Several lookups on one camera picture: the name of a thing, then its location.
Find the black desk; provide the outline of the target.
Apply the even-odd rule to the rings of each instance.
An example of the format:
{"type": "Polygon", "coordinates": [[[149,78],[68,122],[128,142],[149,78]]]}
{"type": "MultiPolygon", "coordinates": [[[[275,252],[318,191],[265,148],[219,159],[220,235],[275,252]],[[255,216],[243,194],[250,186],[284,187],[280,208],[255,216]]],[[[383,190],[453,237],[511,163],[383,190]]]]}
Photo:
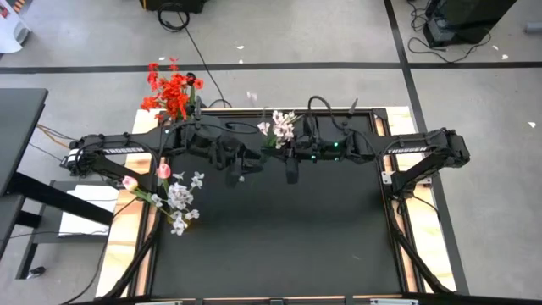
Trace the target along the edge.
{"type": "MultiPolygon", "coordinates": [[[[0,258],[16,225],[31,228],[30,241],[16,278],[23,280],[41,243],[104,241],[105,236],[76,235],[58,239],[61,214],[76,206],[79,198],[67,193],[73,181],[42,183],[17,168],[45,107],[44,88],[0,88],[0,258]]],[[[113,215],[100,210],[95,221],[111,224],[113,215]]]]}

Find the white paper sheet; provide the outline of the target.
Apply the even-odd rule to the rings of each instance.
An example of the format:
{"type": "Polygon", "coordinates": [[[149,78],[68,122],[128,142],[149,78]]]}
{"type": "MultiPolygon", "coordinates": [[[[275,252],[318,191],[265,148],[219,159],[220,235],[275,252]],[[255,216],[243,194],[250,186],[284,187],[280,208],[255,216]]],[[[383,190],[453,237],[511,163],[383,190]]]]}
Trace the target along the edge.
{"type": "Polygon", "coordinates": [[[98,222],[95,218],[102,215],[100,210],[114,214],[119,190],[105,185],[78,184],[70,187],[67,193],[79,198],[79,201],[74,208],[62,212],[58,237],[106,236],[109,233],[109,222],[98,222]]]}

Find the white floor object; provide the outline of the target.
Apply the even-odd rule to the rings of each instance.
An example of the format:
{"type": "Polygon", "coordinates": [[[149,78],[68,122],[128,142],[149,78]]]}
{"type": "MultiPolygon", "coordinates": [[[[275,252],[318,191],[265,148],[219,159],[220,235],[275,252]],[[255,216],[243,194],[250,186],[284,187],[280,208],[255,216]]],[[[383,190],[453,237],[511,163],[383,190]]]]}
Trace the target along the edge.
{"type": "Polygon", "coordinates": [[[0,54],[17,53],[31,33],[25,21],[6,0],[0,0],[0,54]]]}

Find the white flower bunch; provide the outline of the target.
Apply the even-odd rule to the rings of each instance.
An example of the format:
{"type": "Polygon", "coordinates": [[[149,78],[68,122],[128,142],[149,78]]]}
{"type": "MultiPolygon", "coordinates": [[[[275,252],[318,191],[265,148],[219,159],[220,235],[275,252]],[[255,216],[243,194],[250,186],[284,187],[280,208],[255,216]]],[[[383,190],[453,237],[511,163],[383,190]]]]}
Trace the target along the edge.
{"type": "Polygon", "coordinates": [[[194,190],[201,190],[203,187],[204,173],[194,172],[191,177],[189,186],[184,186],[181,182],[184,180],[184,173],[172,174],[169,178],[169,203],[165,203],[169,207],[171,215],[167,215],[167,220],[171,223],[172,228],[170,233],[177,235],[179,221],[182,219],[195,220],[200,218],[198,209],[192,207],[194,202],[194,190]]]}
{"type": "Polygon", "coordinates": [[[295,126],[294,123],[300,118],[294,111],[285,114],[274,110],[272,113],[272,122],[261,121],[257,128],[263,135],[261,159],[265,164],[271,157],[266,154],[267,147],[281,148],[282,146],[295,146],[295,126]]]}

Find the black diagonal frame strut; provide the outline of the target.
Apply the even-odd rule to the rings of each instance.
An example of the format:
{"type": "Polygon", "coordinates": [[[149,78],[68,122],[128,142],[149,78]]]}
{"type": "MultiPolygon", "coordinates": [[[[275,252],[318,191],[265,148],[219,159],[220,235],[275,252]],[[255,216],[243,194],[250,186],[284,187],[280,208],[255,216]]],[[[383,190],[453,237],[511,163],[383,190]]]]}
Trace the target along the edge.
{"type": "Polygon", "coordinates": [[[149,203],[144,203],[136,236],[135,253],[126,269],[102,299],[149,297],[155,247],[160,236],[163,216],[149,203]]]}
{"type": "Polygon", "coordinates": [[[451,293],[451,290],[446,288],[440,283],[437,277],[431,272],[429,267],[425,264],[422,258],[418,255],[416,250],[412,247],[412,244],[404,235],[401,230],[396,217],[395,210],[393,209],[393,204],[389,203],[389,214],[390,221],[392,225],[391,233],[393,238],[400,244],[400,246],[405,250],[407,256],[411,259],[413,265],[418,269],[420,275],[426,280],[429,284],[429,287],[434,293],[451,293]]]}

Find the wooden side board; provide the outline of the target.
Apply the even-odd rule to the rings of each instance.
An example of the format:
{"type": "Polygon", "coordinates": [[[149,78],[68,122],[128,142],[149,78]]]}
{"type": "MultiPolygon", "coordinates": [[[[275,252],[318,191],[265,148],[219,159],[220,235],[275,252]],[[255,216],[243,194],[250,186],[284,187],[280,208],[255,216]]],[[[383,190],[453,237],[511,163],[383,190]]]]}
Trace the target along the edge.
{"type": "MultiPolygon", "coordinates": [[[[158,125],[155,115],[157,110],[147,112],[137,110],[135,123],[131,133],[145,133],[158,125]]],[[[138,174],[146,174],[151,165],[151,154],[136,153],[125,157],[125,166],[138,174]]],[[[128,191],[119,191],[114,212],[117,213],[135,199],[128,191]]],[[[110,226],[108,242],[102,261],[102,269],[97,277],[95,297],[102,297],[110,291],[124,273],[136,253],[136,242],[139,233],[144,203],[134,201],[114,217],[110,226]]]]}
{"type": "MultiPolygon", "coordinates": [[[[387,107],[385,109],[388,117],[387,125],[389,126],[389,131],[386,131],[387,134],[399,135],[417,132],[408,107],[387,107]]],[[[384,157],[384,171],[410,169],[423,157],[421,153],[384,157]]],[[[434,210],[436,203],[433,197],[432,185],[418,184],[414,190],[414,196],[414,198],[407,199],[406,203],[401,205],[406,208],[402,215],[395,213],[397,223],[404,234],[409,236],[408,239],[416,248],[418,255],[440,283],[451,291],[455,291],[456,283],[445,247],[445,239],[439,216],[434,210]]],[[[429,284],[414,269],[412,260],[404,249],[401,249],[401,258],[406,275],[406,290],[432,293],[429,284]]]]}

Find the black floor equipment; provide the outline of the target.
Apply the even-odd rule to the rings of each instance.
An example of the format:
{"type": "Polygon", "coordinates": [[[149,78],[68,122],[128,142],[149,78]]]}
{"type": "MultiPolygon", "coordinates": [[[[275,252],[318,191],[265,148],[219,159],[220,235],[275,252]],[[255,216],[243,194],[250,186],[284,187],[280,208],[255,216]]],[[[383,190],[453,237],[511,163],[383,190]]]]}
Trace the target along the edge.
{"type": "Polygon", "coordinates": [[[138,0],[147,11],[159,9],[199,14],[209,0],[138,0]]]}

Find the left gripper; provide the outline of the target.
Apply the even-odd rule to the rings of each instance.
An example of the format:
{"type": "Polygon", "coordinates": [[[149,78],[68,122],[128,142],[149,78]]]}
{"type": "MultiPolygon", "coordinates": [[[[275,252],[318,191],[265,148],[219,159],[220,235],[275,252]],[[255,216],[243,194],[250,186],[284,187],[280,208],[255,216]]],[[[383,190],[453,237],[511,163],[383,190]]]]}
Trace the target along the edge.
{"type": "Polygon", "coordinates": [[[263,160],[245,143],[234,137],[220,137],[213,143],[213,165],[216,169],[227,168],[227,187],[235,187],[242,175],[263,171],[263,160]]]}

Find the pink tulip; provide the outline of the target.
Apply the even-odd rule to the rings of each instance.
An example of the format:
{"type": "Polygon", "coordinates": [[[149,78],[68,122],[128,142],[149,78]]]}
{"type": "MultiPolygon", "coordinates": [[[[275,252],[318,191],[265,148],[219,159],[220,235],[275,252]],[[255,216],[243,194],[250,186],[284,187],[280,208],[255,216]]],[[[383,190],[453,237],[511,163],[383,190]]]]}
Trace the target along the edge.
{"type": "Polygon", "coordinates": [[[163,206],[166,201],[162,199],[158,194],[151,193],[149,191],[143,191],[138,184],[138,181],[131,177],[126,175],[122,180],[123,187],[129,191],[131,194],[135,195],[137,198],[149,202],[151,205],[153,205],[155,208],[157,208],[162,213],[170,216],[171,212],[166,210],[163,206]]]}
{"type": "Polygon", "coordinates": [[[169,197],[169,178],[171,176],[171,168],[167,164],[160,164],[157,169],[157,176],[159,179],[159,182],[164,189],[165,197],[157,197],[155,200],[157,207],[162,207],[163,204],[169,203],[170,197],[169,197]]]}

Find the black equipment case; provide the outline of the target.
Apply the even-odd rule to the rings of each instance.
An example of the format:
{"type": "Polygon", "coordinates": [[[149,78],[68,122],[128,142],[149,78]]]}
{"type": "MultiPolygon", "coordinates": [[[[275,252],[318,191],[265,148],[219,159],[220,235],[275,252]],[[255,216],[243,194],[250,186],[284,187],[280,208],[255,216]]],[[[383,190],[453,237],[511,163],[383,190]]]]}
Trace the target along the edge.
{"type": "Polygon", "coordinates": [[[429,0],[424,37],[430,47],[479,44],[517,0],[429,0]]]}

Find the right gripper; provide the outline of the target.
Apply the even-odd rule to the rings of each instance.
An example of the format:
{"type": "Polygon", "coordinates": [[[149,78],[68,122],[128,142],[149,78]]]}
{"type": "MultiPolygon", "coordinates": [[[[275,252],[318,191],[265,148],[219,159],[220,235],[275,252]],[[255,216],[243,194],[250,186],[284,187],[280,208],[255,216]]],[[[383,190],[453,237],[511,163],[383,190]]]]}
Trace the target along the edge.
{"type": "Polygon", "coordinates": [[[296,184],[299,178],[299,160],[342,161],[351,149],[352,133],[332,130],[330,133],[309,132],[298,136],[298,157],[294,147],[267,147],[266,154],[278,160],[286,160],[288,184],[296,184]]]}

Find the dark tulip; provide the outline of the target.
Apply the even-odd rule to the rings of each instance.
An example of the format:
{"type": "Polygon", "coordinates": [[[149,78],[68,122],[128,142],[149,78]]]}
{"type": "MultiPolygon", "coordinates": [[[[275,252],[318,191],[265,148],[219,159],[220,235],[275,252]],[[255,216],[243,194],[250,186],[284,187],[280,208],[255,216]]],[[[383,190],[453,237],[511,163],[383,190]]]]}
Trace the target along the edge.
{"type": "Polygon", "coordinates": [[[204,81],[202,79],[196,78],[193,73],[186,74],[186,84],[190,89],[189,100],[185,105],[185,108],[193,107],[197,108],[197,91],[201,90],[204,86],[204,81]]]}

